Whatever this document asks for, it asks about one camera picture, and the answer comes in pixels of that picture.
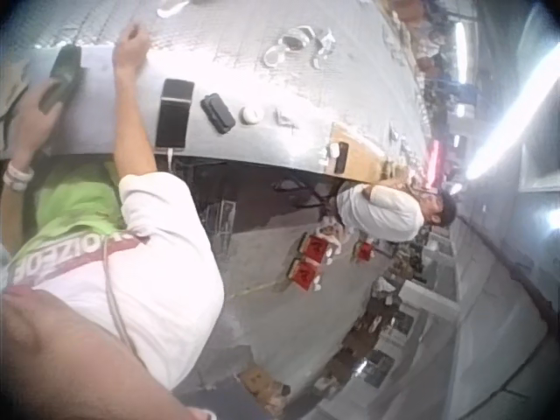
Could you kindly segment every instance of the metal table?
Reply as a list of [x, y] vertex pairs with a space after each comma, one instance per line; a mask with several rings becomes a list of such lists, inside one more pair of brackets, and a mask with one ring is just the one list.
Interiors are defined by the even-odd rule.
[[[110, 153], [114, 142], [114, 87], [111, 48], [132, 20], [145, 22], [154, 39], [148, 66], [138, 81], [138, 97], [150, 139], [155, 138], [159, 96], [165, 78], [194, 81], [186, 147], [181, 155], [231, 159], [325, 173], [326, 146], [333, 123], [345, 123], [390, 156], [398, 145], [386, 138], [389, 122], [425, 156], [417, 84], [408, 66], [384, 45], [383, 16], [359, 0], [229, 0], [192, 2], [175, 17], [161, 19], [158, 1], [31, 1], [17, 10], [5, 44], [22, 55], [35, 45], [31, 80], [44, 79], [56, 48], [69, 41], [84, 48], [87, 68], [80, 91], [61, 124], [52, 153]], [[331, 28], [334, 54], [321, 70], [310, 65], [315, 45], [290, 55], [276, 69], [262, 64], [264, 52], [288, 29]], [[200, 100], [219, 93], [236, 116], [259, 103], [265, 120], [240, 123], [227, 135], [215, 132]], [[280, 108], [298, 129], [279, 127]]]

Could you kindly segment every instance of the electronic device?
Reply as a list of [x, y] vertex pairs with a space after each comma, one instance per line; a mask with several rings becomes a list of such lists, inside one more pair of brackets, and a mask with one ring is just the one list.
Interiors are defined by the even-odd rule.
[[218, 94], [210, 94], [205, 97], [200, 106], [206, 113], [210, 123], [221, 134], [228, 133], [235, 126], [234, 116]]
[[336, 164], [334, 165], [334, 173], [341, 174], [347, 168], [347, 160], [348, 160], [348, 143], [346, 142], [339, 142], [339, 149], [340, 154], [336, 158]]
[[48, 88], [38, 103], [43, 114], [48, 114], [57, 102], [66, 104], [70, 101], [81, 80], [81, 48], [76, 45], [64, 45], [60, 48], [51, 69], [51, 78], [58, 83]]
[[193, 102], [194, 83], [188, 80], [165, 79], [159, 103], [156, 147], [184, 149], [186, 129]]

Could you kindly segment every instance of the wristband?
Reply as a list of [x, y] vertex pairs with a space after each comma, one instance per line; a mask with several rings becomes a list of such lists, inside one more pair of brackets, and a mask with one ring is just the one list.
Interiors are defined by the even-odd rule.
[[6, 171], [3, 173], [3, 182], [10, 189], [23, 192], [27, 188], [29, 182], [33, 179], [33, 169], [29, 169], [29, 172], [20, 171], [11, 162], [8, 163]]

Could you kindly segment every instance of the red light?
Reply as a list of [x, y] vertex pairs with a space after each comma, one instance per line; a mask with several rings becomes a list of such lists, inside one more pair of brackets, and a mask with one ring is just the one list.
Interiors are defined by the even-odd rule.
[[426, 179], [426, 188], [431, 188], [436, 180], [436, 171], [438, 169], [439, 160], [439, 141], [434, 140], [431, 146], [430, 161], [428, 162], [428, 176]]

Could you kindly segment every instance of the fluorescent light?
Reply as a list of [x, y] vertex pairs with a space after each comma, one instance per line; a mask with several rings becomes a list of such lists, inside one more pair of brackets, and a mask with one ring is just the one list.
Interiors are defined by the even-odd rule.
[[549, 213], [549, 224], [553, 230], [560, 229], [560, 208]]
[[439, 141], [434, 140], [430, 154], [430, 162], [428, 162], [428, 179], [426, 180], [426, 188], [431, 188], [436, 180], [436, 169], [438, 168], [439, 158]]
[[367, 365], [368, 365], [368, 360], [364, 359], [364, 361], [354, 371], [356, 373], [356, 376], [361, 374], [364, 371], [364, 368], [366, 368]]
[[560, 77], [560, 43], [550, 51], [530, 75], [519, 97], [498, 124], [490, 138], [477, 152], [466, 172], [476, 179], [494, 166], [517, 142], [541, 103]]
[[455, 110], [455, 113], [459, 118], [463, 118], [465, 116], [465, 104], [460, 103], [459, 105], [457, 105], [457, 109]]
[[468, 51], [466, 48], [465, 26], [462, 22], [455, 24], [455, 44], [457, 45], [458, 82], [466, 83], [466, 69], [468, 68]]
[[449, 191], [449, 194], [455, 195], [457, 193], [460, 193], [462, 189], [463, 189], [463, 184], [457, 183], [457, 184], [455, 184], [454, 186], [451, 187], [451, 190]]

